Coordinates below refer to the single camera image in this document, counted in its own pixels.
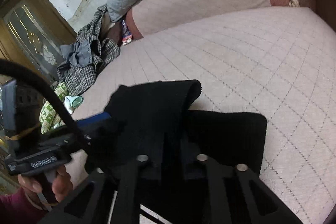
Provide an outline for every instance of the cabinet door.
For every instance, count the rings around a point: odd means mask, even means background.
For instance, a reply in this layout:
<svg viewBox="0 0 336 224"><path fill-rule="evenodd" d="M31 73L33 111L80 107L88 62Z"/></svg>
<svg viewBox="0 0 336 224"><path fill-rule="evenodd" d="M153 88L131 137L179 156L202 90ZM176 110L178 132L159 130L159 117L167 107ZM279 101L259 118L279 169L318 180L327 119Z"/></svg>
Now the cabinet door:
<svg viewBox="0 0 336 224"><path fill-rule="evenodd" d="M46 0L8 0L0 8L0 50L7 59L38 71L52 83L63 62L60 46L76 33Z"/></svg>

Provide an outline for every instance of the hand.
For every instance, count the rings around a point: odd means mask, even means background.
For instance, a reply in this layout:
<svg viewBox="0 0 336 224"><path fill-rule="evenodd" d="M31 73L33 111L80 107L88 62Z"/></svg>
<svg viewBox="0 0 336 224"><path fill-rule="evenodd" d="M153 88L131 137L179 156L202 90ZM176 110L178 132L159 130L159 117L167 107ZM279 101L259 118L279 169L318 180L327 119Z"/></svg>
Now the hand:
<svg viewBox="0 0 336 224"><path fill-rule="evenodd" d="M23 177L22 175L18 175L17 179L19 184L23 187L26 194L29 198L36 204L40 203L40 199L38 198L36 193L42 192L41 185L33 178ZM55 197L58 202L61 202L68 193L72 190L73 185L70 181L71 177L67 173L65 166L62 165L57 169L57 176L54 179L51 190L55 194Z"/></svg>

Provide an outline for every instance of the fingernail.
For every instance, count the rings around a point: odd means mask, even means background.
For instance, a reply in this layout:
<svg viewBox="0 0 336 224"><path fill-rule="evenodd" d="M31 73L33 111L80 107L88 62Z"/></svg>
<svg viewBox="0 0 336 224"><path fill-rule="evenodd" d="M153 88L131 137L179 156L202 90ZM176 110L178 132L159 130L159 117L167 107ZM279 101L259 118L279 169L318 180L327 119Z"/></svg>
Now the fingernail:
<svg viewBox="0 0 336 224"><path fill-rule="evenodd" d="M34 182L33 183L33 189L36 191L36 192L41 192L42 191L42 187L40 184L38 184L37 182Z"/></svg>
<svg viewBox="0 0 336 224"><path fill-rule="evenodd" d="M21 179L22 179L22 183L23 183L24 185L27 185L27 180L25 179L25 177L21 176Z"/></svg>

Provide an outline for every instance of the houndstooth fabric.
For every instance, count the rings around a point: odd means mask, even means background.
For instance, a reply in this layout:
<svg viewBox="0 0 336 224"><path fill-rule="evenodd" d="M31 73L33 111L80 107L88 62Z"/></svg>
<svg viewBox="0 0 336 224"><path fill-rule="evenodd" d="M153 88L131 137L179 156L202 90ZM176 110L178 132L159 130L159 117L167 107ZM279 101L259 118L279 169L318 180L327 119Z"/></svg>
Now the houndstooth fabric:
<svg viewBox="0 0 336 224"><path fill-rule="evenodd" d="M98 7L92 21L78 32L77 42L89 38L92 64L83 68L70 65L64 82L72 96L80 95L90 88L95 83L97 75L120 54L118 45L112 39L105 38L102 42L98 39L105 12L107 12L106 4Z"/></svg>

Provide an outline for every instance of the green patterned cushion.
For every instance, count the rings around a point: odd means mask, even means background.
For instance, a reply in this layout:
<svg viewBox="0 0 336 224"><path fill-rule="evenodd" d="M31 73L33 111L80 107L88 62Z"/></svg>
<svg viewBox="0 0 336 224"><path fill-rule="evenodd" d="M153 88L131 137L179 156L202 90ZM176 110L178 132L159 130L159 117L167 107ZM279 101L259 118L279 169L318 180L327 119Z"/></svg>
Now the green patterned cushion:
<svg viewBox="0 0 336 224"><path fill-rule="evenodd" d="M55 89L57 97L64 102L65 96L68 95L68 88L65 83L60 83ZM46 133L51 127L61 121L60 116L56 113L52 105L46 101L40 112L41 133Z"/></svg>

